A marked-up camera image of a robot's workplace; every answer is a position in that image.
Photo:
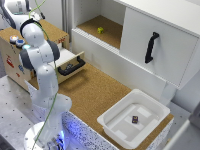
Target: small green object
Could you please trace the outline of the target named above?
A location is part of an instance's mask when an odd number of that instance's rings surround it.
[[[102,27],[99,27],[98,30],[97,30],[97,32],[98,32],[99,34],[102,34],[102,33],[104,32],[104,29],[103,29]]]

